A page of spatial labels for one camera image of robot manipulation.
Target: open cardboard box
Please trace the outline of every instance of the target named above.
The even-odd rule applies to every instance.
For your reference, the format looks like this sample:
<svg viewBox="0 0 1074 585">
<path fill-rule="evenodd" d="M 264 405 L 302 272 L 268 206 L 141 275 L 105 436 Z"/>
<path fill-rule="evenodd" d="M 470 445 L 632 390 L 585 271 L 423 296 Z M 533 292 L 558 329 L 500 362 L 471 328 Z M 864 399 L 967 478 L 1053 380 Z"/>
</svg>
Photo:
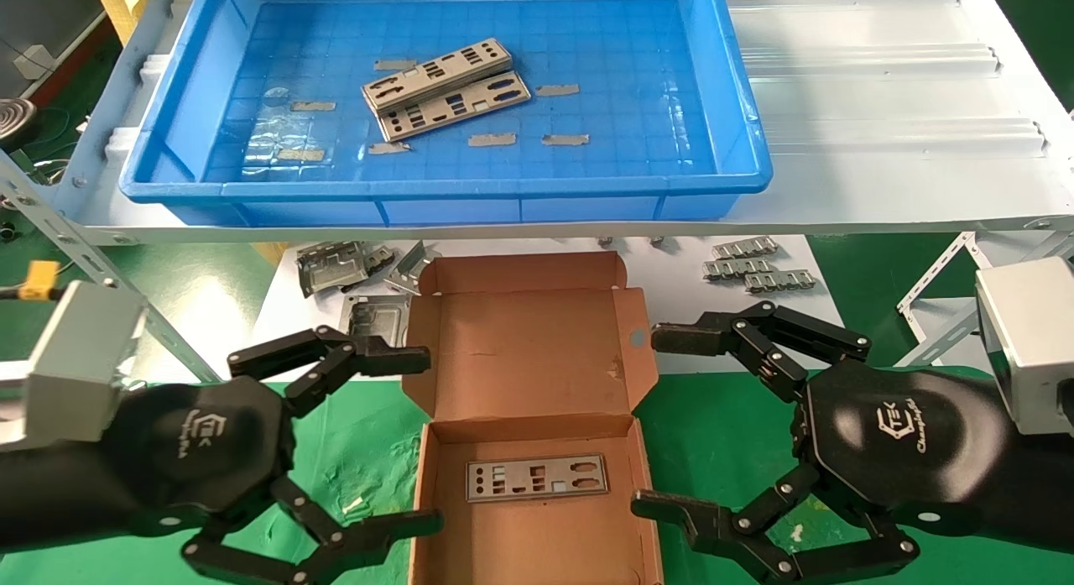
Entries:
<svg viewBox="0 0 1074 585">
<path fill-rule="evenodd" d="M 433 367 L 403 392 L 422 432 L 416 509 L 445 528 L 411 544 L 410 585 L 657 585 L 652 488 L 630 410 L 656 383 L 641 290 L 616 252 L 437 259 L 410 306 L 408 345 Z M 466 464 L 604 455 L 601 495 L 469 503 Z"/>
</svg>

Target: box lid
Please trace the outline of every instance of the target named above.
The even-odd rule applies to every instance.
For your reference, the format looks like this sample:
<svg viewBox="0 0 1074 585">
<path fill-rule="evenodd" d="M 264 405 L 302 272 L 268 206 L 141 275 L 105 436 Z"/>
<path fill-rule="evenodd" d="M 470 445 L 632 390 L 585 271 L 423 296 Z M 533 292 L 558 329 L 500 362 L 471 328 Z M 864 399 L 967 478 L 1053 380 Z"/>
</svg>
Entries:
<svg viewBox="0 0 1074 585">
<path fill-rule="evenodd" d="M 408 345 L 433 366 L 403 392 L 434 421 L 630 413 L 656 383 L 641 290 L 616 252 L 437 259 Z"/>
</svg>

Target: robotic hand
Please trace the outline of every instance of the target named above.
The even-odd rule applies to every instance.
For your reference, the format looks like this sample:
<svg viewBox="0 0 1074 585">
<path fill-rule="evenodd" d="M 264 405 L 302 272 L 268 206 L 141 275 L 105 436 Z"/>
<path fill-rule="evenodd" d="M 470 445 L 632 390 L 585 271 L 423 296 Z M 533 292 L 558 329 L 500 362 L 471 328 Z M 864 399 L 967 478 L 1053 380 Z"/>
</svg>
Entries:
<svg viewBox="0 0 1074 585">
<path fill-rule="evenodd" d="M 440 530 L 436 511 L 373 516 L 343 527 L 287 474 L 295 448 L 292 420 L 307 415 L 353 375 L 424 371 L 425 348 L 389 348 L 380 337 L 319 327 L 234 352 L 228 356 L 232 378 L 219 385 L 146 386 L 119 395 L 107 410 L 110 420 L 97 420 L 96 430 L 93 421 L 60 420 L 62 410 L 81 416 L 106 408 L 101 398 L 112 398 L 106 379 L 116 367 L 115 360 L 101 360 L 98 374 L 71 364 L 76 347 L 67 340 L 85 348 L 81 328 L 97 327 L 100 334 L 115 321 L 131 325 L 143 306 L 129 291 L 88 283 L 74 283 L 62 294 L 21 379 L 25 400 L 37 395 L 38 401 L 53 401 L 27 403 L 24 416 L 0 418 L 0 435 L 8 436 L 0 440 L 6 442 L 0 444 L 0 554 L 197 528 L 182 555 L 200 574 L 231 583 L 326 585 L 345 571 L 382 564 L 395 541 Z M 87 321 L 102 307 L 111 321 Z M 131 328 L 125 332 L 115 336 L 117 343 L 129 345 Z M 97 351 L 118 352 L 119 345 L 102 351 L 111 339 L 104 337 Z M 66 363 L 54 361 L 61 349 L 69 352 Z M 282 397 L 260 381 L 306 364 L 313 367 Z M 83 396 L 59 403 L 58 393 Z M 70 406 L 78 405 L 77 398 L 84 405 Z M 274 503 L 317 541 L 308 558 L 292 564 L 223 544 L 227 535 Z"/>
<path fill-rule="evenodd" d="M 1074 553 L 1074 439 L 1019 433 L 993 382 L 876 370 L 865 364 L 867 337 L 770 302 L 702 313 L 694 325 L 656 325 L 652 345 L 732 355 L 796 406 L 798 466 L 741 511 L 634 494 L 635 515 L 680 526 L 695 552 L 731 559 L 763 583 L 825 584 L 897 573 L 913 561 L 918 545 L 900 525 Z M 831 367 L 807 379 L 775 345 Z M 794 554 L 775 546 L 766 532 L 810 494 L 870 539 Z"/>
</svg>

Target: metal bracket piece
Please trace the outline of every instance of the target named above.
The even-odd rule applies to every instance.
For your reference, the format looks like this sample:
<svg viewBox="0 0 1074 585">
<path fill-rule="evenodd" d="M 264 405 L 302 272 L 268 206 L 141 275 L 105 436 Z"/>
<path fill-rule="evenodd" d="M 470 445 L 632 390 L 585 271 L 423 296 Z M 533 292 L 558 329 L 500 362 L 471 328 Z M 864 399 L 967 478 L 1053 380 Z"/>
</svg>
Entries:
<svg viewBox="0 0 1074 585">
<path fill-rule="evenodd" d="M 339 330 L 350 337 L 383 337 L 392 348 L 406 346 L 410 295 L 347 295 Z"/>
<path fill-rule="evenodd" d="M 529 90 L 513 71 L 449 90 L 422 102 L 398 106 L 379 115 L 377 123 L 384 141 L 403 141 L 411 135 L 441 129 L 492 111 L 529 100 Z"/>
<path fill-rule="evenodd" d="M 410 248 L 410 251 L 406 252 L 406 255 L 403 255 L 403 259 L 398 261 L 394 270 L 388 273 L 384 283 L 388 283 L 388 287 L 393 288 L 395 291 L 420 295 L 418 279 L 421 278 L 421 272 L 425 270 L 425 267 L 432 264 L 433 260 L 438 259 L 438 257 L 440 257 L 439 252 L 425 248 L 425 244 L 418 240 L 418 244 L 413 248 Z"/>
<path fill-rule="evenodd" d="M 608 493 L 601 455 L 466 464 L 466 500 L 507 501 Z"/>
<path fill-rule="evenodd" d="M 361 240 L 346 244 L 318 244 L 299 249 L 299 287 L 303 297 L 331 287 L 357 286 L 395 260 L 391 249 L 368 251 Z"/>
<path fill-rule="evenodd" d="M 780 246 L 772 237 L 752 237 L 743 240 L 732 240 L 712 248 L 712 257 L 716 260 L 753 259 L 757 255 L 774 253 Z"/>
<path fill-rule="evenodd" d="M 816 279 L 809 270 L 767 272 L 763 275 L 745 275 L 745 291 L 764 294 L 768 291 L 812 290 Z"/>
<path fill-rule="evenodd" d="M 362 87 L 365 103 L 374 114 L 446 94 L 511 69 L 511 55 L 493 38 L 422 62 L 413 69 L 381 77 Z"/>
<path fill-rule="evenodd" d="M 701 263 L 701 279 L 706 280 L 744 279 L 745 275 L 756 275 L 759 272 L 775 272 L 775 268 L 764 259 L 714 260 Z"/>
</svg>

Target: green floor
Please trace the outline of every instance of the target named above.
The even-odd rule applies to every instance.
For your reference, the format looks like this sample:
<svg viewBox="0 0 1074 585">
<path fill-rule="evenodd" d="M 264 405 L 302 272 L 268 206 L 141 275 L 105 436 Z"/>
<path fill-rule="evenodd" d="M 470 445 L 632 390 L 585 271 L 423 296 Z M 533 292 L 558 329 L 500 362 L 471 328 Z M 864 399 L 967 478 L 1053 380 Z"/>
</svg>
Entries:
<svg viewBox="0 0 1074 585">
<path fill-rule="evenodd" d="M 1074 12 L 1074 0 L 999 1 L 1044 76 L 1066 107 L 1074 107 L 1074 57 L 1066 41 L 1074 36 L 1069 16 Z M 34 157 L 63 156 L 64 150 L 70 150 L 70 142 L 75 137 L 71 129 L 91 109 L 116 54 L 118 44 L 102 49 L 100 60 L 86 67 L 60 97 L 56 106 L 73 114 L 69 126 L 62 126 L 63 117 L 53 117 L 58 114 L 46 114 L 53 117 L 46 119 L 49 126 L 43 133 L 48 142 L 32 148 Z M 18 215 L 10 216 L 0 211 L 0 221 L 11 219 L 26 234 L 15 244 L 0 245 L 0 287 L 18 282 L 30 260 L 64 260 L 45 237 L 31 232 Z M 810 237 L 823 279 L 845 325 L 874 339 L 870 363 L 889 366 L 913 347 L 913 337 L 894 306 L 952 237 L 953 234 Z M 237 328 L 249 327 L 273 275 L 273 268 L 248 245 L 108 248 L 107 253 L 168 317 L 179 318 L 176 325 L 180 333 L 185 328 L 182 317 L 191 311 L 192 291 L 205 288 L 213 291 L 213 297 L 228 301 L 231 312 L 220 315 L 219 321 L 229 321 Z M 176 278 L 170 275 L 172 272 L 183 275 Z M 931 297 L 970 294 L 972 273 L 971 261 L 960 257 L 929 287 L 928 293 Z M 78 275 L 68 273 L 69 278 Z M 4 306 L 0 318 L 3 322 L 0 360 L 26 356 L 48 311 L 49 306 L 28 303 Z M 204 330 L 205 321 L 203 318 L 191 325 Z M 212 327 L 213 315 L 207 321 Z M 302 426 L 296 470 L 300 483 L 310 487 L 315 498 L 330 506 L 339 517 L 353 516 L 343 515 L 338 501 L 359 494 L 369 499 L 362 512 L 401 509 L 405 502 L 400 500 L 407 499 L 412 489 L 412 441 L 422 423 L 421 413 L 408 405 L 392 383 L 346 389 L 332 406 L 334 409 L 320 410 Z M 654 485 L 658 488 L 734 506 L 744 502 L 789 467 L 787 409 L 744 376 L 664 378 L 642 403 L 638 415 L 644 424 Z M 361 447 L 339 441 L 360 441 Z M 392 491 L 383 493 L 386 485 L 391 485 Z M 265 516 L 236 539 L 248 547 L 293 557 L 302 550 L 299 535 L 278 527 L 279 520 L 278 515 Z M 779 539 L 787 545 L 796 545 L 787 537 L 793 524 L 803 527 L 802 547 L 858 536 L 840 527 L 830 512 L 818 504 L 794 513 L 781 525 Z M 661 536 L 668 585 L 749 582 L 728 562 L 687 554 L 674 531 L 662 529 Z M 1071 576 L 1074 560 L 1069 556 L 978 539 L 914 536 L 925 554 L 891 583 L 1074 583 Z M 191 577 L 176 555 L 184 540 L 183 537 L 115 540 L 16 555 L 0 562 L 0 583 L 197 585 L 200 581 Z M 114 561 L 117 557 L 125 561 Z M 398 550 L 392 554 L 388 567 L 353 573 L 342 583 L 401 584 L 404 566 L 405 554 Z"/>
</svg>

